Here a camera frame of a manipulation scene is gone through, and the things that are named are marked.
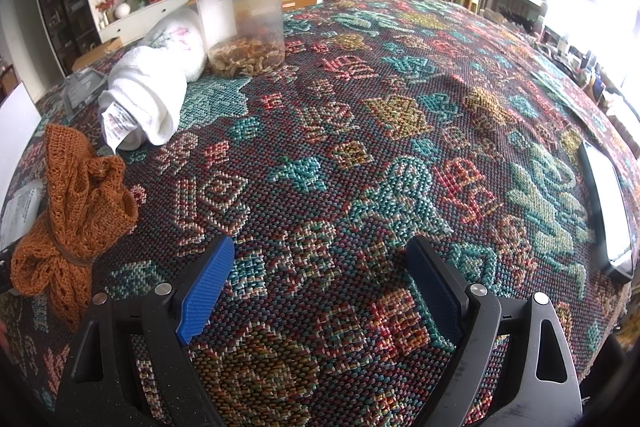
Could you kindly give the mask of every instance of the dried food in jar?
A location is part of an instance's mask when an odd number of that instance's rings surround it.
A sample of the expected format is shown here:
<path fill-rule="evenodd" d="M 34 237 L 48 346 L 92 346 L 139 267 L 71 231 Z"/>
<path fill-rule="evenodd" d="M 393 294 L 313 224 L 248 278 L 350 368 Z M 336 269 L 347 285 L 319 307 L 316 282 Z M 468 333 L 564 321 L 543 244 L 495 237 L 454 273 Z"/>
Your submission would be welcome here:
<path fill-rule="evenodd" d="M 209 50 L 209 64 L 217 76 L 254 76 L 273 70 L 284 60 L 284 51 L 260 39 L 240 38 Z"/>

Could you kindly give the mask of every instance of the towel tag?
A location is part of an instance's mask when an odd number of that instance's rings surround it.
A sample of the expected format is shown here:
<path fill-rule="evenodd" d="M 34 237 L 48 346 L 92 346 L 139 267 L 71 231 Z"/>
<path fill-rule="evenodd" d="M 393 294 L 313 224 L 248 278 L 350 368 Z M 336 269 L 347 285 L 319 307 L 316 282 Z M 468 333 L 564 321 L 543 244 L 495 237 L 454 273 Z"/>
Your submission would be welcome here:
<path fill-rule="evenodd" d="M 114 154 L 118 145 L 137 128 L 138 122 L 118 102 L 111 102 L 102 114 L 102 134 Z"/>

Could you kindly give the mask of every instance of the patterned tablecloth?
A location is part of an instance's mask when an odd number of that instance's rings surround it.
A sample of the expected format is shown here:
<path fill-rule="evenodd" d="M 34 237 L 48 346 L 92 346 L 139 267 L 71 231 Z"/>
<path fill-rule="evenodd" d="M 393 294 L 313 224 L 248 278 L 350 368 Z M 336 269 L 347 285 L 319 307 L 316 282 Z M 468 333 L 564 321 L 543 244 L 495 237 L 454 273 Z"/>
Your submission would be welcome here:
<path fill-rule="evenodd" d="M 591 260 L 583 138 L 618 168 L 634 234 L 640 216 L 640 172 L 604 115 L 538 52 L 456 5 L 325 0 L 284 27 L 279 69 L 206 71 L 168 144 L 122 154 L 140 220 L 95 264 L 94 293 L 144 294 L 227 233 L 236 264 L 190 345 L 226 422 L 409 425 L 454 350 L 404 268 L 422 234 L 470 282 L 546 292 L 585 375 L 628 288 Z M 59 97 L 39 104 L 10 194 L 44 175 L 44 126 L 68 123 Z M 69 124 L 103 145 L 95 103 Z M 71 333 L 45 296 L 0 296 L 0 317 L 18 371 L 53 407 Z M 141 339 L 136 349 L 166 418 Z"/>

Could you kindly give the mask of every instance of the white vase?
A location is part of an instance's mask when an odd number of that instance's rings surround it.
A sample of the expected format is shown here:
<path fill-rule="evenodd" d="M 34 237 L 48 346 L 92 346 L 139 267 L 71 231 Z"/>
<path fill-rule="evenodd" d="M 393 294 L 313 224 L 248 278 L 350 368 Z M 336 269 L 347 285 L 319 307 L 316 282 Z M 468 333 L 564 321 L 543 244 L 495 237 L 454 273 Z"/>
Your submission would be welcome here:
<path fill-rule="evenodd" d="M 116 19 L 122 19 L 131 13 L 131 6 L 127 3 L 122 3 L 116 7 L 115 15 Z"/>

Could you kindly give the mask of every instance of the white sheet of paper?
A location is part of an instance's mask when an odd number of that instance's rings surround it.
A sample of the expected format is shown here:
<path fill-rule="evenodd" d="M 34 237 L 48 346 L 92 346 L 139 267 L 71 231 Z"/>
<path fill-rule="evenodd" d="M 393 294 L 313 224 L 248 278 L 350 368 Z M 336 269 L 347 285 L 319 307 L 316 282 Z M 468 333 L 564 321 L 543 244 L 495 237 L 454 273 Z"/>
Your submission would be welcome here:
<path fill-rule="evenodd" d="M 207 48 L 238 33 L 234 0 L 198 0 Z"/>
<path fill-rule="evenodd" d="M 15 169 L 38 129 L 40 114 L 33 105 L 23 83 L 0 103 L 0 212 Z"/>
<path fill-rule="evenodd" d="M 0 250 L 31 230 L 38 217 L 42 186 L 42 181 L 34 180 L 16 190 L 14 197 L 7 201 L 0 225 Z"/>
<path fill-rule="evenodd" d="M 111 102 L 111 105 L 102 114 L 104 140 L 114 154 L 118 145 L 137 127 L 138 122 L 118 102 Z"/>

